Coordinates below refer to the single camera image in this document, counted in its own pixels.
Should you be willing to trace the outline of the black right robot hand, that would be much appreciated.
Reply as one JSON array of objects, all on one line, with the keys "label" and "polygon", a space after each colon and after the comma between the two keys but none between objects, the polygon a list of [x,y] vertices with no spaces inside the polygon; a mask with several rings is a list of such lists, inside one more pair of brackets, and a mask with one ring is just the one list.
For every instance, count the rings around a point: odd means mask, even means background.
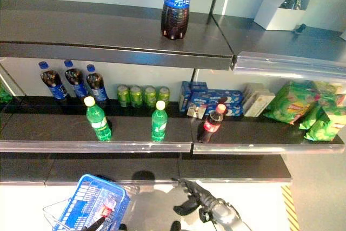
[{"label": "black right robot hand", "polygon": [[174,206],[173,210],[180,216],[186,216],[195,211],[199,206],[210,208],[212,201],[216,198],[197,182],[181,179],[180,184],[184,192],[188,194],[188,200],[179,206]]}]

